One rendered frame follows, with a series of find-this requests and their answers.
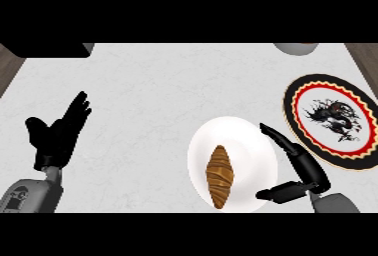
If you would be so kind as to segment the brown croissant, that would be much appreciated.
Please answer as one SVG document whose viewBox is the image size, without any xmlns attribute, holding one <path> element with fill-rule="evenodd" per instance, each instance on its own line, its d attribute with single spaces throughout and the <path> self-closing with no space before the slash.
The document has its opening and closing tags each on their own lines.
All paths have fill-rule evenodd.
<svg viewBox="0 0 378 256">
<path fill-rule="evenodd" d="M 212 153 L 206 175 L 213 204 L 218 209 L 222 209 L 231 195 L 235 178 L 231 159 L 224 145 L 218 145 Z"/>
</svg>

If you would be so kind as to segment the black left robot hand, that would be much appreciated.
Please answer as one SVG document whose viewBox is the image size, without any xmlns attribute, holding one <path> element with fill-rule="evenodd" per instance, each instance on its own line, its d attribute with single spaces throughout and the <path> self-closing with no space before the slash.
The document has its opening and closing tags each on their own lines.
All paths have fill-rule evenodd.
<svg viewBox="0 0 378 256">
<path fill-rule="evenodd" d="M 92 113 L 89 104 L 88 94 L 82 91 L 64 116 L 52 125 L 48 125 L 38 117 L 30 117 L 26 120 L 30 143 L 38 150 L 35 161 L 38 171 L 42 171 L 46 167 L 64 168 L 69 165 L 79 135 Z"/>
</svg>

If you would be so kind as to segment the black appliance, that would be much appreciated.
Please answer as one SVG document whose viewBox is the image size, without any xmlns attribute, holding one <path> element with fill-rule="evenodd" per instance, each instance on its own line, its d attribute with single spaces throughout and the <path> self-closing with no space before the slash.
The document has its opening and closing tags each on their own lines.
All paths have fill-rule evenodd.
<svg viewBox="0 0 378 256">
<path fill-rule="evenodd" d="M 21 58 L 88 58 L 94 43 L 8 43 L 4 46 Z"/>
</svg>

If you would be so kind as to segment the plain white plate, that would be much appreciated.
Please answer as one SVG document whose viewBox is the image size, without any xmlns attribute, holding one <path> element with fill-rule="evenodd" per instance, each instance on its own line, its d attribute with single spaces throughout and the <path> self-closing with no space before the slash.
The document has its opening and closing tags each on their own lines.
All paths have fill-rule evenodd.
<svg viewBox="0 0 378 256">
<path fill-rule="evenodd" d="M 213 204 L 213 200 L 206 166 L 219 145 L 227 148 L 235 173 L 231 196 L 221 211 L 249 213 L 265 205 L 265 201 L 256 198 L 256 193 L 278 183 L 275 150 L 261 128 L 238 117 L 215 118 L 200 127 L 190 143 L 188 169 L 194 187 L 209 204 Z"/>
</svg>

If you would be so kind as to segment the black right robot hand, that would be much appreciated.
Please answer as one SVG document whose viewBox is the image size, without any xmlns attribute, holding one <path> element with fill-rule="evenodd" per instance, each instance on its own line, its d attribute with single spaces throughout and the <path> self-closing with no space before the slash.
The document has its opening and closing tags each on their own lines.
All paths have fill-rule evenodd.
<svg viewBox="0 0 378 256">
<path fill-rule="evenodd" d="M 314 194 L 327 192 L 331 182 L 315 157 L 305 147 L 290 141 L 290 139 L 268 125 L 261 124 L 261 130 L 268 135 L 278 146 L 284 149 L 295 171 L 300 177 L 299 181 L 289 181 L 281 185 L 265 189 L 256 193 L 256 198 L 284 204 L 306 196 L 306 192 Z"/>
</svg>

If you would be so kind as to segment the grey round bowl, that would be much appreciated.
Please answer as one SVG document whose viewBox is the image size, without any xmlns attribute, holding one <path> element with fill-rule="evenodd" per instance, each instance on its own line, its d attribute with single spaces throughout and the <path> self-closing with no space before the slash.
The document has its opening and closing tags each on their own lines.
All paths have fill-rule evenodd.
<svg viewBox="0 0 378 256">
<path fill-rule="evenodd" d="M 275 43 L 275 47 L 289 55 L 305 56 L 315 51 L 318 43 Z"/>
</svg>

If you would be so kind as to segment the black-rimmed patterned plate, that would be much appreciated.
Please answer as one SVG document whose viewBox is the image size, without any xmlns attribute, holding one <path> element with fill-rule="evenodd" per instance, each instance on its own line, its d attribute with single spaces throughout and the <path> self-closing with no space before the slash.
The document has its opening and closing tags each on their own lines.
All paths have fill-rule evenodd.
<svg viewBox="0 0 378 256">
<path fill-rule="evenodd" d="M 333 166 L 378 167 L 378 104 L 346 80 L 311 74 L 289 85 L 283 111 L 308 150 Z"/>
</svg>

